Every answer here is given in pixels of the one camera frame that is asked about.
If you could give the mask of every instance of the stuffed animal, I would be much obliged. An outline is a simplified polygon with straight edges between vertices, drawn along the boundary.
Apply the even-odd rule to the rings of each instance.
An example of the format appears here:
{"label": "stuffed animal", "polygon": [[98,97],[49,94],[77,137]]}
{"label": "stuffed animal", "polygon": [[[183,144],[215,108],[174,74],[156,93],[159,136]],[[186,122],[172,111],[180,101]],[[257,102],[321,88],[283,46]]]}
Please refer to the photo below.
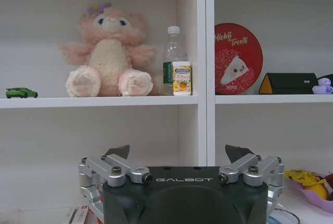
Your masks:
{"label": "stuffed animal", "polygon": [[145,96],[153,88],[146,69],[155,57],[142,42],[147,25],[142,15],[126,13],[111,4],[94,5],[83,15],[79,31],[85,43],[60,47],[67,62],[80,66],[70,72],[66,88],[72,97]]}

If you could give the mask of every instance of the black case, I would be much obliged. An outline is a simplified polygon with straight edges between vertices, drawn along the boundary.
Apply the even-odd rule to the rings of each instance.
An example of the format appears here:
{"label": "black case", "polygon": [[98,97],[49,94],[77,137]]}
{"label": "black case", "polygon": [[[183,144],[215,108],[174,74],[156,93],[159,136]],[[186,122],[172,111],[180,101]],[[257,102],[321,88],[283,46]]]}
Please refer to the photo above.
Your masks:
{"label": "black case", "polygon": [[267,73],[261,83],[259,94],[313,94],[318,85],[314,73]]}
{"label": "black case", "polygon": [[219,167],[150,167],[148,185],[103,186],[105,224],[266,224],[268,186],[242,176],[222,186]]}

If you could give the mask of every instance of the white bottle cap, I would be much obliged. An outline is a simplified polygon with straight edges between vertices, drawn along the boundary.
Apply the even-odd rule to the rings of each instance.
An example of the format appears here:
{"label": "white bottle cap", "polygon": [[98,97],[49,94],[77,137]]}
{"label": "white bottle cap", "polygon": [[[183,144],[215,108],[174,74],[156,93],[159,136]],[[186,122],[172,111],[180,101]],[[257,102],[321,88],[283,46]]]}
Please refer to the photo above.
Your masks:
{"label": "white bottle cap", "polygon": [[179,34],[181,29],[178,26],[170,26],[168,27],[168,34],[176,33]]}

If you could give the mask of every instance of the teddy bear eye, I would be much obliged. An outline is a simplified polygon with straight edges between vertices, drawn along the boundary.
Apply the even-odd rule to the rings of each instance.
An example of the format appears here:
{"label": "teddy bear eye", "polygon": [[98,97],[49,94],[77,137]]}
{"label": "teddy bear eye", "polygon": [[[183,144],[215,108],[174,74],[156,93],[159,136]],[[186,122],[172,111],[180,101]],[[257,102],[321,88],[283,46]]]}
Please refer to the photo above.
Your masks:
{"label": "teddy bear eye", "polygon": [[119,23],[122,27],[130,27],[131,26],[131,23],[130,21],[127,19],[127,18],[124,18],[124,17],[121,17],[119,18]]}

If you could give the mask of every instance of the screw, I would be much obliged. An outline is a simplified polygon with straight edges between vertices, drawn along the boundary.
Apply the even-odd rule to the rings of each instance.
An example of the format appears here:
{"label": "screw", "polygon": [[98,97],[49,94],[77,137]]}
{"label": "screw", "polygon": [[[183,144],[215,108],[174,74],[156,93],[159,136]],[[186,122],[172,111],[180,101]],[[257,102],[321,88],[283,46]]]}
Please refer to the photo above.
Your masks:
{"label": "screw", "polygon": [[120,175],[121,174],[121,167],[119,167],[119,166],[112,167],[111,173],[114,174],[114,175]]}
{"label": "screw", "polygon": [[152,175],[146,175],[142,178],[142,183],[143,184],[148,184],[152,182]]}
{"label": "screw", "polygon": [[228,176],[226,176],[225,174],[221,173],[221,174],[219,174],[217,176],[217,180],[219,181],[220,184],[224,185],[228,181]]}
{"label": "screw", "polygon": [[259,173],[259,168],[257,166],[249,166],[249,173],[256,175]]}

